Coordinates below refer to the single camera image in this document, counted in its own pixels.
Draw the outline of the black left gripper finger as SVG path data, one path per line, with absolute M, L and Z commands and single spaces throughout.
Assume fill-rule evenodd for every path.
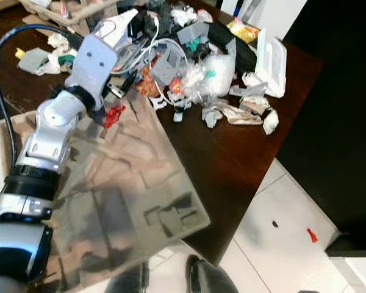
M 95 101 L 94 105 L 88 107 L 88 116 L 96 125 L 105 128 L 107 126 L 107 109 L 105 101 Z

